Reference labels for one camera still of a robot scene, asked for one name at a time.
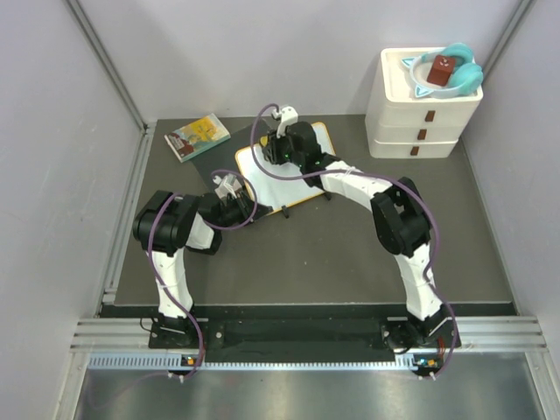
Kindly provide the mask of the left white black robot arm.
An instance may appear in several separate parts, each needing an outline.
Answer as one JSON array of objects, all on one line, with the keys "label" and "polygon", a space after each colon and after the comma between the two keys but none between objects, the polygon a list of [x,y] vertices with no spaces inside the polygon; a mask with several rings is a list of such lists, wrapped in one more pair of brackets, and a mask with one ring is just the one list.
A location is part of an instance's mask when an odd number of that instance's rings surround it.
[{"label": "left white black robot arm", "polygon": [[152,318],[150,348],[197,348],[199,331],[190,319],[193,297],[188,290],[184,253],[214,255],[222,232],[246,226],[271,214],[272,207],[255,202],[248,191],[219,196],[178,196],[158,190],[136,215],[132,234],[146,253],[159,296]]}]

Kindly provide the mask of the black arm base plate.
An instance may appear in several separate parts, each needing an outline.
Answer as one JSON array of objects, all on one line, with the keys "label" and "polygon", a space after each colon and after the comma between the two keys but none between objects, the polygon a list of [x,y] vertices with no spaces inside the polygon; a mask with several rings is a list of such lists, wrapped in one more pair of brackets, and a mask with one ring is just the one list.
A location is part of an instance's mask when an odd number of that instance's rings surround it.
[{"label": "black arm base plate", "polygon": [[435,353],[453,337],[450,322],[420,343],[404,320],[375,318],[209,319],[200,329],[208,363],[393,361],[396,351]]}]

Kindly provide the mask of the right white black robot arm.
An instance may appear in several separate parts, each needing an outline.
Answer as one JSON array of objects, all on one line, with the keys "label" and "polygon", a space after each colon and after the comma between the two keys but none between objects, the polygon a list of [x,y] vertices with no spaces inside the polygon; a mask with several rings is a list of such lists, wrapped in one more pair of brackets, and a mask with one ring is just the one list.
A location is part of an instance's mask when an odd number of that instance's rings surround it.
[{"label": "right white black robot arm", "polygon": [[449,312],[437,294],[431,267],[433,216],[414,182],[367,175],[323,151],[308,122],[288,126],[281,136],[270,130],[254,151],[262,153],[255,162],[273,179],[302,179],[309,187],[338,194],[371,212],[378,241],[395,257],[404,284],[409,335],[405,344],[426,347],[435,341]]}]

